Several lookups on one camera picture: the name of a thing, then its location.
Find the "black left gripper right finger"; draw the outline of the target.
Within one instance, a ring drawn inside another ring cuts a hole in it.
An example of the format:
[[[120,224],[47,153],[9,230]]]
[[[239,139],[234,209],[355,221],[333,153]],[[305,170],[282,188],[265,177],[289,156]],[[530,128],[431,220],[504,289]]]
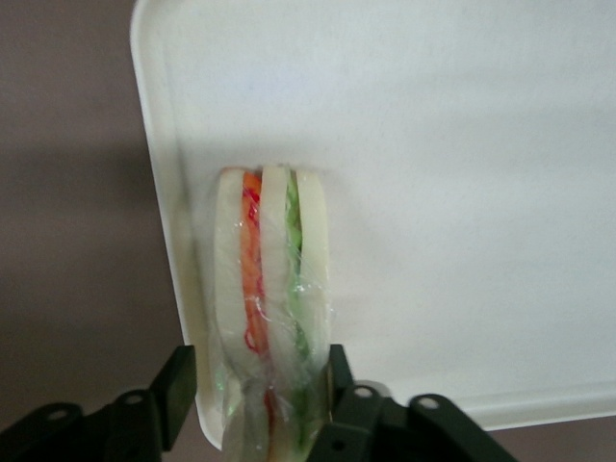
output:
[[[329,349],[329,421],[309,461],[513,461],[502,445],[451,400],[426,394],[395,402],[356,381],[343,346]]]

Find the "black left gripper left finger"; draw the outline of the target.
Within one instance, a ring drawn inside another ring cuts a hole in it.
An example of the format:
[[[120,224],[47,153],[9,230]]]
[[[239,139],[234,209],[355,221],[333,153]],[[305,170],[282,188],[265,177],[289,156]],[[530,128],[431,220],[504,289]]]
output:
[[[43,405],[1,432],[3,461],[161,461],[196,395],[193,346],[176,348],[152,383],[85,414],[75,403]]]

